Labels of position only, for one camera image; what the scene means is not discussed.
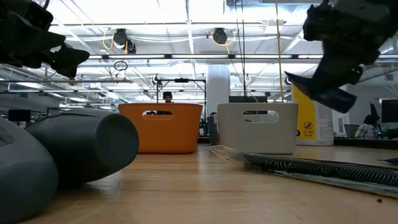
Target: office chair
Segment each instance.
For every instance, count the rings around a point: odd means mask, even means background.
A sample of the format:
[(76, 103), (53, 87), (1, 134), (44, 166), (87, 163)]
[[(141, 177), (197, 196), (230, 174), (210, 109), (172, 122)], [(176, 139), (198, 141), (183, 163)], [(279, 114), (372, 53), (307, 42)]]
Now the office chair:
[(355, 133), (359, 128), (359, 125), (356, 124), (344, 124), (346, 128), (347, 138), (355, 138)]

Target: ceiling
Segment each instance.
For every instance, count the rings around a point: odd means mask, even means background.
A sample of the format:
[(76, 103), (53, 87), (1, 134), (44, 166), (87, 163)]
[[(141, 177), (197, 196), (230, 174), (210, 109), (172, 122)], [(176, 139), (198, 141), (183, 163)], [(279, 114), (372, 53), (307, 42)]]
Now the ceiling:
[[(280, 51), (282, 55), (321, 55), (320, 42), (307, 42), (302, 39), (302, 25), (307, 17), (307, 9), (311, 4), (321, 1), (280, 0), (277, 7), (278, 16), (275, 2), (271, 0), (244, 0), (243, 11), (241, 1), (238, 1), (235, 8), (235, 5), (231, 4), (233, 0), (51, 0), (47, 10), (54, 16), (50, 32), (65, 35), (69, 45), (86, 50), (91, 55), (124, 55), (124, 52), (115, 46), (108, 49), (112, 45), (112, 34), (118, 28), (127, 29), (129, 38), (136, 45), (137, 54), (227, 55), (229, 51), (237, 55), (277, 55)], [(211, 39), (211, 33), (218, 27), (224, 28), (228, 36), (228, 48), (216, 45)], [(81, 92), (78, 95), (59, 92), (50, 95), (70, 105), (82, 102), (153, 102), (156, 99), (155, 93), (144, 90), (154, 90), (152, 79), (156, 75), (160, 78), (205, 80), (208, 65), (211, 63), (227, 64), (232, 76), (241, 80), (244, 77), (240, 60), (125, 60), (129, 66), (121, 72), (115, 70), (115, 62), (117, 60), (91, 60), (83, 63), (77, 70), (76, 79), (86, 82), (91, 80), (91, 84), (56, 83), (67, 79), (50, 68), (3, 68), (0, 78), (54, 81), (42, 83), (40, 87), (35, 86), (45, 90), (134, 90), (129, 93), (113, 93), (112, 96), (94, 91)], [(245, 73), (249, 75), (246, 77), (249, 80), (248, 88), (262, 90), (254, 92), (254, 95), (264, 95), (265, 90), (279, 90), (279, 78), (284, 79), (283, 71), (311, 75), (318, 62), (319, 60), (282, 60), (279, 67), (277, 58), (263, 62), (247, 60)], [(191, 91), (175, 94), (175, 101), (202, 103), (204, 93), (201, 91), (201, 85), (172, 82), (164, 87), (164, 90)], [(32, 89), (18, 84), (13, 84), (13, 88)], [(289, 90), (290, 86), (284, 84), (282, 88)], [(242, 85), (234, 86), (232, 90), (235, 91), (231, 94), (242, 95), (242, 91), (238, 92), (242, 89)], [(280, 97), (280, 93), (272, 93), (273, 99), (278, 100)]]

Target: metal frame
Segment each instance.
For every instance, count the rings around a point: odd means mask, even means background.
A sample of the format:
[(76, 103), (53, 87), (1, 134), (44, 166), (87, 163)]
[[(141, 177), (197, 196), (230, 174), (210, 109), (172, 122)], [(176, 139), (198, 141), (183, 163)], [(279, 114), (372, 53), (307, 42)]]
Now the metal frame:
[[(187, 82), (194, 82), (195, 84), (197, 84), (197, 86), (205, 93), (205, 118), (207, 116), (207, 81), (206, 80), (193, 80), (193, 79), (186, 79), (186, 78), (176, 78), (176, 79), (158, 79), (156, 82), (156, 103), (159, 103), (159, 91), (162, 90), (167, 84), (169, 84), (170, 82), (176, 82), (179, 83), (179, 80), (184, 80)], [(159, 89), (159, 83), (161, 82), (166, 82), (166, 84)], [(200, 85), (198, 84), (198, 82), (203, 82), (205, 84), (205, 89), (203, 89), (202, 87), (200, 87)]]

